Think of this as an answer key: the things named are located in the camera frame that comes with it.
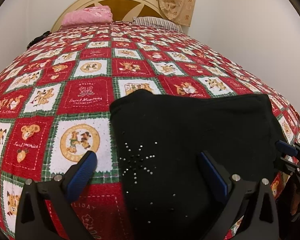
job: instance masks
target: bedspread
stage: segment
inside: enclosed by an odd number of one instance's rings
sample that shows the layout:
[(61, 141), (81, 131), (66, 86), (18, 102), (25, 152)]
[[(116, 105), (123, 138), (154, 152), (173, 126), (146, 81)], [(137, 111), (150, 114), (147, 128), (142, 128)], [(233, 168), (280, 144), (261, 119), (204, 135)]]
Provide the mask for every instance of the bedspread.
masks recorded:
[[(193, 98), (266, 93), (287, 141), (300, 142), (300, 118), (282, 95), (186, 35), (123, 22), (58, 31), (0, 73), (0, 227), (10, 239), (25, 180), (63, 174), (87, 150), (98, 166), (72, 207), (94, 238), (130, 239), (109, 105), (138, 89)], [(287, 180), (276, 176), (275, 197)]]

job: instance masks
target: striped pillow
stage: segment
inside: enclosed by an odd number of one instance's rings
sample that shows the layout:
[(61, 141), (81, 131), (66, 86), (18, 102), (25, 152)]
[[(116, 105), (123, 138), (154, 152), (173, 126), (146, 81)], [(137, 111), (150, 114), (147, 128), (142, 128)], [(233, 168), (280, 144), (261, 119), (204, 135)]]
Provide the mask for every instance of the striped pillow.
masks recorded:
[(168, 31), (175, 31), (179, 33), (183, 33), (182, 28), (180, 25), (176, 25), (175, 23), (157, 18), (157, 17), (134, 17), (133, 23), (134, 25), (143, 25), (143, 26), (149, 26), (149, 27), (155, 27), (160, 28)]

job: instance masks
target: blue gripper pad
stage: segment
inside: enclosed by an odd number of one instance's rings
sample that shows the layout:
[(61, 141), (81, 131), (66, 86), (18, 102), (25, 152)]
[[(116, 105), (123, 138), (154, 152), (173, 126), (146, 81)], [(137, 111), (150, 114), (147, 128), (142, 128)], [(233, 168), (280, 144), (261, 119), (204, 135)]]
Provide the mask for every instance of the blue gripper pad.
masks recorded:
[(279, 152), (287, 154), (289, 156), (297, 156), (298, 155), (297, 149), (284, 141), (277, 141), (275, 143), (275, 147)]
[(232, 189), (230, 174), (207, 153), (198, 157), (200, 172), (218, 202), (226, 204)]
[(74, 172), (72, 178), (70, 178), (70, 181), (68, 182), (65, 190), (65, 197), (69, 203), (78, 200), (81, 192), (96, 170), (97, 155), (92, 151), (88, 151), (82, 157), (82, 159), (76, 165), (71, 166), (70, 169), (74, 166), (76, 168), (76, 171)]

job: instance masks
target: curved headboard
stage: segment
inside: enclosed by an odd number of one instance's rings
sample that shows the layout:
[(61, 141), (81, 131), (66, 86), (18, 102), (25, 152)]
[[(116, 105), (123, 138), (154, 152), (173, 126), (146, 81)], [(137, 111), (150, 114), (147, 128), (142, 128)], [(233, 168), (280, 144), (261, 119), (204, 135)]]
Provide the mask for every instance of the curved headboard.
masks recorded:
[(51, 32), (60, 29), (62, 19), (68, 12), (98, 5), (108, 5), (114, 21), (132, 22), (134, 17), (142, 16), (167, 19), (159, 8), (158, 0), (77, 0), (59, 16)]

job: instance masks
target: black folded clothing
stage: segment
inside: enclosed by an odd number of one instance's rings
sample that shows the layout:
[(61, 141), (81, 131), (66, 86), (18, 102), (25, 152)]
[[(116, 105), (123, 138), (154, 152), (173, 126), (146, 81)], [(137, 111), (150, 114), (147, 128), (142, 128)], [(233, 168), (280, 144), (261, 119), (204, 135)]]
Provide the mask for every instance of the black folded clothing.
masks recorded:
[(197, 99), (137, 90), (110, 112), (136, 240), (197, 240), (209, 230), (222, 206), (197, 167), (203, 150), (245, 180), (272, 181), (277, 173), (275, 142), (285, 139), (267, 95)]

